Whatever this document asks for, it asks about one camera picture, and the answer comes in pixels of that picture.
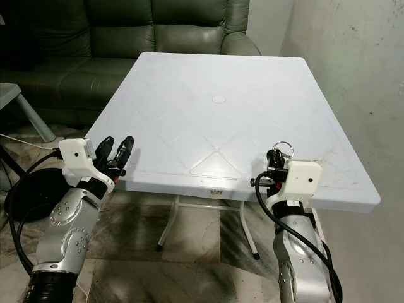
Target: small table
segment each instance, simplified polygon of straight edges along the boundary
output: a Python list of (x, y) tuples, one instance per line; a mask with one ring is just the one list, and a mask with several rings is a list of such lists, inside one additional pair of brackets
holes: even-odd
[(21, 88), (14, 83), (0, 83), (0, 110), (14, 99), (42, 139), (45, 142), (53, 141), (55, 139), (54, 133), (21, 94)]
[[(323, 175), (311, 207), (369, 212), (380, 197), (305, 60), (143, 53), (87, 136), (134, 137), (119, 183), (128, 191), (177, 195), (161, 247), (185, 205), (178, 195), (256, 201), (249, 180), (266, 170), (266, 152), (288, 141), (295, 158)], [(253, 253), (254, 242), (238, 210)]]

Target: white cable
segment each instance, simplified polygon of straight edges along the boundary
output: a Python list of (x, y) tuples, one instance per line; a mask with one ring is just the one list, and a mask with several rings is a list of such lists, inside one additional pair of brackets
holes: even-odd
[(53, 148), (35, 145), (35, 144), (29, 143), (29, 142), (25, 142), (25, 141), (20, 140), (20, 139), (16, 139), (16, 138), (13, 138), (13, 137), (6, 136), (5, 134), (0, 134), (0, 136), (6, 137), (6, 138), (8, 138), (8, 139), (15, 140), (15, 141), (18, 141), (18, 142), (21, 142), (21, 143), (24, 143), (24, 144), (32, 145), (32, 146), (34, 146), (34, 147), (41, 148), (41, 149), (43, 149), (43, 150), (53, 150)]

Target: circular mark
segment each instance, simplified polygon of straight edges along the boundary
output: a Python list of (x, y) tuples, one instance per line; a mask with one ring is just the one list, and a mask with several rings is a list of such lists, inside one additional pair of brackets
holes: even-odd
[(221, 104), (226, 102), (226, 98), (224, 96), (213, 96), (212, 101)]

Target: sofa backrest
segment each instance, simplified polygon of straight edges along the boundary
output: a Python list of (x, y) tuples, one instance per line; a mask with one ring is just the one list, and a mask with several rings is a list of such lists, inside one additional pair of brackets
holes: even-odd
[(249, 9), (249, 0), (22, 1), (49, 56), (219, 54), (226, 34), (246, 31)]

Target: sofa armrest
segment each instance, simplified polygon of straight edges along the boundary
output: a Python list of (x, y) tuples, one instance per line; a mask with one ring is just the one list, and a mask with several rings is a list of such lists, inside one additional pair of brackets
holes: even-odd
[(228, 34), (223, 40), (220, 53), (222, 55), (261, 55), (254, 42), (242, 32)]

